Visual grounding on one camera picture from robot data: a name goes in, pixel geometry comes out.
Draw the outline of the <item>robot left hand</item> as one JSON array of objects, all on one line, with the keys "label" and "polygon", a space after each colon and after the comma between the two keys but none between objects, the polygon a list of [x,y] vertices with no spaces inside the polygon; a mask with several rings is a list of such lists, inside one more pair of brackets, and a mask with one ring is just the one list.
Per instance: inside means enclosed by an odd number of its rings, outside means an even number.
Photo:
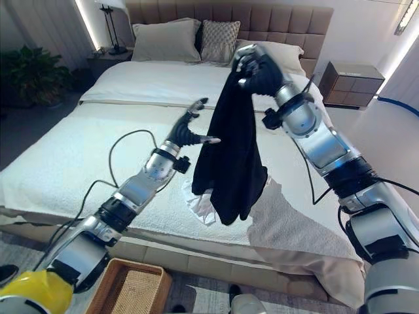
[{"label": "robot left hand", "polygon": [[189,123],[200,116],[199,111],[205,108],[208,98],[200,98],[190,105],[183,116],[174,124],[166,140],[177,145],[179,148],[198,144],[217,144],[220,138],[210,135],[198,135],[189,129]]}]

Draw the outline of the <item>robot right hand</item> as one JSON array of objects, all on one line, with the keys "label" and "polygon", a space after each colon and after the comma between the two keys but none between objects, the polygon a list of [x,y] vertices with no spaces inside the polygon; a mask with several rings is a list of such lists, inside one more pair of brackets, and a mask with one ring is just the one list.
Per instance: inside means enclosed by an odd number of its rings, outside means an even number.
[{"label": "robot right hand", "polygon": [[240,88],[251,94],[275,97],[284,85],[282,70],[261,45],[250,44],[237,49],[232,72],[238,75]]}]

